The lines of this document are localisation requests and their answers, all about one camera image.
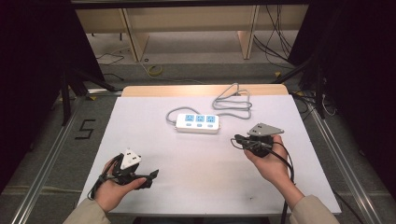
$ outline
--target white tabletop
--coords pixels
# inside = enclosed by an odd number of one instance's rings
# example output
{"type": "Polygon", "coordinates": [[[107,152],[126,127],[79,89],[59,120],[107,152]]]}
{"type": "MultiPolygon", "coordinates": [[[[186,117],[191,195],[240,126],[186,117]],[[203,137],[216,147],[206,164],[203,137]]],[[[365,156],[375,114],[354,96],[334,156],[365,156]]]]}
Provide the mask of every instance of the white tabletop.
{"type": "MultiPolygon", "coordinates": [[[[262,122],[285,131],[281,136],[294,163],[297,187],[305,195],[319,197],[331,212],[341,212],[289,95],[251,96],[251,119],[220,117],[217,134],[178,133],[165,120],[168,111],[180,106],[194,107],[202,114],[218,114],[211,108],[213,98],[119,98],[80,202],[105,163],[129,147],[142,157],[138,175],[157,169],[160,172],[150,189],[130,192],[114,213],[173,217],[279,215],[284,203],[280,193],[230,142],[235,134],[247,136],[248,130],[262,122]]],[[[171,119],[183,112],[187,111],[171,114],[171,119]]]]}

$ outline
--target white power strip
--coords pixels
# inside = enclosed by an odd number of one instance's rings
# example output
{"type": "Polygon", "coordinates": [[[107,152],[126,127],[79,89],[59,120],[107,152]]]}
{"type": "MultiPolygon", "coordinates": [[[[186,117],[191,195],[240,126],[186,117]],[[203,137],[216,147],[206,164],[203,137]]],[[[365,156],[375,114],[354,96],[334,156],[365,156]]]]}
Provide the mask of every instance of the white power strip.
{"type": "Polygon", "coordinates": [[[217,133],[219,116],[201,114],[178,114],[176,129],[180,133],[217,133]]]}

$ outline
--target floor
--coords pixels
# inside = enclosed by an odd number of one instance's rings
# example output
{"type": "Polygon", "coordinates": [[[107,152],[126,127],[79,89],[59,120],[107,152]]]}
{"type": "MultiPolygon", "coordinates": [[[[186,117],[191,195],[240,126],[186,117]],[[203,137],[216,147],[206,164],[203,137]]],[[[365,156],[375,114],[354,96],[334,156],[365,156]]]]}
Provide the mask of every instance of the floor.
{"type": "MultiPolygon", "coordinates": [[[[291,45],[296,35],[297,32],[285,32],[285,37],[291,45]]],[[[257,37],[264,43],[267,43],[269,36],[271,33],[268,32],[257,33],[257,37]]],[[[197,69],[196,66],[194,67],[195,64],[200,64],[200,66],[205,64],[210,69],[217,69],[219,73],[221,70],[230,69],[229,75],[236,77],[238,73],[255,71],[253,67],[265,64],[270,68],[265,70],[262,79],[246,77],[246,79],[261,81],[274,79],[276,72],[285,74],[290,70],[289,64],[277,57],[266,55],[257,46],[253,46],[250,59],[244,60],[236,32],[151,34],[141,63],[134,62],[126,36],[122,40],[120,40],[120,34],[95,34],[94,36],[87,35],[87,37],[104,73],[113,73],[125,79],[143,79],[138,75],[131,77],[130,72],[122,73],[122,69],[128,66],[132,66],[136,71],[140,69],[140,72],[144,71],[142,66],[163,66],[167,69],[166,74],[172,71],[180,74],[180,70],[184,71],[183,69],[187,67],[184,78],[199,78],[191,71],[197,69]]],[[[285,56],[278,39],[272,37],[268,46],[285,56]]],[[[173,77],[172,75],[169,74],[169,77],[180,78],[180,75],[173,77]]],[[[286,83],[290,91],[298,90],[298,78],[286,83]]],[[[106,76],[106,80],[119,83],[118,78],[114,76],[106,76]]],[[[91,83],[87,83],[87,86],[90,89],[97,89],[91,83]]],[[[55,102],[53,110],[43,125],[42,132],[35,141],[34,150],[26,155],[19,170],[0,196],[0,210],[2,211],[0,223],[12,222],[17,212],[21,211],[23,200],[26,200],[25,195],[36,183],[37,174],[41,174],[43,164],[47,164],[51,169],[42,179],[43,188],[37,193],[36,198],[29,198],[33,203],[27,206],[25,221],[26,223],[59,223],[68,216],[76,206],[116,99],[117,96],[111,94],[95,96],[95,99],[76,98],[73,103],[75,121],[66,127],[60,125],[62,102],[55,102]],[[95,129],[91,139],[89,141],[76,140],[76,137],[83,134],[79,131],[79,124],[91,118],[95,119],[95,122],[88,122],[88,125],[95,129]],[[60,138],[60,133],[64,133],[64,139],[60,138]],[[54,153],[56,146],[60,149],[59,152],[54,153]],[[53,163],[48,162],[46,160],[48,155],[53,155],[56,160],[53,163]]],[[[297,100],[296,104],[301,110],[305,109],[305,104],[302,102],[297,100]]],[[[396,223],[396,203],[368,161],[359,153],[342,115],[331,116],[331,112],[329,111],[326,115],[325,121],[316,118],[316,112],[311,107],[302,113],[305,127],[331,186],[352,206],[359,217],[365,219],[364,223],[396,223]],[[332,134],[333,139],[326,138],[325,133],[332,134]],[[340,153],[346,158],[349,168],[341,168],[340,164],[344,163],[334,159],[340,153]]],[[[344,203],[340,201],[340,205],[343,208],[343,214],[338,217],[341,223],[359,223],[344,203]]],[[[131,223],[131,218],[127,216],[114,214],[109,216],[114,223],[131,223]]],[[[279,222],[278,217],[271,217],[271,223],[277,222],[279,222]]]]}

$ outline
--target cabinet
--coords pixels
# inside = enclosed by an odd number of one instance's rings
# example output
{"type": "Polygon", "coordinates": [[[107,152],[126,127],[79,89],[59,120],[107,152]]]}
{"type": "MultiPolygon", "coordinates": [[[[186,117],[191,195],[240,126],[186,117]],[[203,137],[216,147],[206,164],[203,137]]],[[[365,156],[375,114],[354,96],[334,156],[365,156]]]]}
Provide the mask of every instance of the cabinet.
{"type": "Polygon", "coordinates": [[[193,31],[236,31],[242,57],[248,59],[254,32],[274,29],[269,15],[274,22],[281,19],[282,30],[299,30],[307,8],[281,6],[280,18],[277,6],[78,9],[77,14],[87,34],[126,33],[136,61],[143,56],[149,33],[193,31]]]}

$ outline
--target gray cable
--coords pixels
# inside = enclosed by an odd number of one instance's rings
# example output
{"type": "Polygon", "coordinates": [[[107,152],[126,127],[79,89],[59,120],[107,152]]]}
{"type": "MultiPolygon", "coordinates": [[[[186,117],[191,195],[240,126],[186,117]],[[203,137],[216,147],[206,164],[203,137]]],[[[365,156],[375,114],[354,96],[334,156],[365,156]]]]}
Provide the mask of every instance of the gray cable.
{"type": "MultiPolygon", "coordinates": [[[[239,110],[239,111],[247,111],[247,117],[241,117],[241,116],[238,116],[238,115],[235,115],[235,114],[232,114],[232,113],[220,113],[220,114],[217,114],[217,116],[219,116],[219,117],[220,117],[220,116],[232,116],[232,117],[235,117],[235,118],[238,118],[238,119],[250,119],[250,118],[251,118],[251,110],[250,110],[250,108],[251,108],[252,106],[253,106],[253,104],[250,102],[250,92],[249,92],[248,90],[239,90],[239,84],[238,84],[238,83],[233,83],[229,88],[227,88],[224,92],[222,92],[222,93],[221,93],[218,97],[216,97],[215,100],[213,100],[213,102],[212,102],[212,107],[213,107],[215,110],[232,109],[232,110],[239,110]],[[230,94],[230,95],[222,96],[222,95],[224,95],[224,93],[225,93],[226,91],[228,91],[230,88],[232,88],[232,87],[235,86],[235,85],[236,85],[236,87],[237,87],[237,90],[236,90],[236,91],[234,91],[234,92],[233,92],[232,94],[230,94]],[[230,97],[232,97],[232,96],[238,96],[238,95],[240,95],[239,92],[242,92],[242,91],[245,91],[245,92],[247,93],[247,100],[246,100],[246,101],[230,101],[230,100],[226,100],[226,99],[228,99],[228,98],[230,98],[230,97]],[[225,104],[246,104],[246,106],[243,106],[243,107],[241,107],[241,106],[224,106],[224,107],[220,107],[220,106],[218,106],[219,103],[225,103],[225,104]]],[[[189,110],[195,112],[196,114],[201,114],[200,112],[198,112],[197,110],[195,110],[195,109],[192,108],[192,107],[189,107],[189,106],[181,106],[181,107],[178,107],[178,108],[175,108],[175,109],[169,111],[169,112],[166,114],[166,116],[165,116],[166,121],[168,121],[168,122],[170,122],[170,123],[172,123],[172,124],[176,124],[176,121],[175,121],[175,120],[170,120],[170,119],[169,119],[169,116],[170,116],[171,113],[173,113],[173,112],[175,112],[175,111],[177,111],[177,110],[181,110],[181,109],[189,109],[189,110]]]]}
{"type": "Polygon", "coordinates": [[[212,102],[212,107],[215,110],[226,110],[226,109],[232,109],[232,110],[240,110],[240,111],[247,111],[247,117],[240,117],[237,116],[235,114],[232,113],[220,113],[217,114],[217,116],[232,116],[232,117],[236,117],[239,119],[250,119],[251,117],[251,111],[250,108],[253,106],[253,104],[250,102],[250,92],[248,90],[239,90],[239,84],[238,83],[233,83],[229,88],[227,88],[224,92],[222,92],[218,97],[216,97],[216,99],[212,102]],[[222,96],[224,95],[224,93],[226,91],[228,91],[230,88],[232,88],[233,86],[237,87],[236,91],[234,91],[233,93],[231,93],[230,95],[227,96],[222,96]],[[237,96],[240,95],[240,92],[246,92],[247,93],[247,100],[246,101],[228,101],[226,99],[233,97],[233,96],[237,96]],[[224,106],[224,107],[219,107],[218,104],[219,103],[225,103],[225,104],[246,104],[246,106],[240,107],[240,106],[224,106]]]}

